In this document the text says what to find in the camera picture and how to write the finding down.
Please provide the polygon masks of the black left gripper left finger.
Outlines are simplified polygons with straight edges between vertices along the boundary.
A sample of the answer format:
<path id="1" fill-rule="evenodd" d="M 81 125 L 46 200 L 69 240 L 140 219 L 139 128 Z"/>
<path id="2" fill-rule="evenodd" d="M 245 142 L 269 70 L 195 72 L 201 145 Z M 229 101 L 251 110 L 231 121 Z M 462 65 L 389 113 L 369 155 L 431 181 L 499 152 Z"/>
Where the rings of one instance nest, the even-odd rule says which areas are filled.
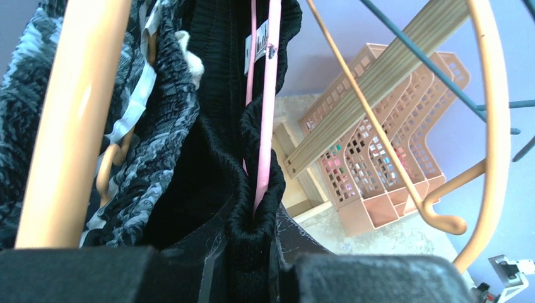
<path id="1" fill-rule="evenodd" d="M 1 253 L 2 302 L 226 302 L 232 198 L 161 199 L 139 246 Z"/>

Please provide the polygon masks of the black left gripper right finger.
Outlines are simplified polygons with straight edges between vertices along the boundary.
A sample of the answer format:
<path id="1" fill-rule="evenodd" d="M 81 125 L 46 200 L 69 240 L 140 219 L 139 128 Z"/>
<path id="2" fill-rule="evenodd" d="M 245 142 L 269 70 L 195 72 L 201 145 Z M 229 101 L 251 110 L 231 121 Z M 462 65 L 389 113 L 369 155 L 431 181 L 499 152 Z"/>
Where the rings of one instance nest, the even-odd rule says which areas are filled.
<path id="1" fill-rule="evenodd" d="M 472 302 L 449 261 L 425 255 L 335 255 L 283 205 L 271 243 L 272 302 Z"/>

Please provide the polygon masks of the black shorts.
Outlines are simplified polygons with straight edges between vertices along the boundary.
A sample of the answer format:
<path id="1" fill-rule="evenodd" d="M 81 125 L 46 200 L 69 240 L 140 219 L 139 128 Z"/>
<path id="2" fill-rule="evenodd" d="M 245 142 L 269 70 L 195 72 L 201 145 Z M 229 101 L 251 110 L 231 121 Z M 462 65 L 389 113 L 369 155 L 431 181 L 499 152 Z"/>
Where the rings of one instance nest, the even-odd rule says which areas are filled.
<path id="1" fill-rule="evenodd" d="M 245 39 L 250 1 L 187 1 L 180 11 L 206 68 L 200 112 L 156 202 L 142 244 L 155 247 L 138 302 L 277 302 L 277 213 L 285 180 L 272 158 L 254 206 L 264 67 L 247 104 Z"/>

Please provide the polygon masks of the pink thin hanger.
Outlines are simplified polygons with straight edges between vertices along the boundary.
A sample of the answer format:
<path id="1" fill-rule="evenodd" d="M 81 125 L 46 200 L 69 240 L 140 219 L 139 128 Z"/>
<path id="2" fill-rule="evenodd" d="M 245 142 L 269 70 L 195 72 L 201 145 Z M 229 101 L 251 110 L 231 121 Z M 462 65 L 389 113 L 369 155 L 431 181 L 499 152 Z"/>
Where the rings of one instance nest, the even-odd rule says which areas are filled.
<path id="1" fill-rule="evenodd" d="M 247 91 L 245 103 L 252 101 L 254 66 L 257 61 L 257 52 L 264 48 L 265 55 L 264 85 L 262 98 L 261 138 L 259 146 L 256 195 L 252 213 L 256 210 L 268 189 L 271 148 L 274 123 L 274 105 L 276 96 L 276 78 L 278 68 L 279 33 L 281 22 L 281 1 L 270 1 L 267 20 L 262 24 L 264 33 L 257 38 L 257 4 L 250 4 L 251 35 L 245 40 L 245 58 L 249 64 L 244 69 L 247 76 Z"/>

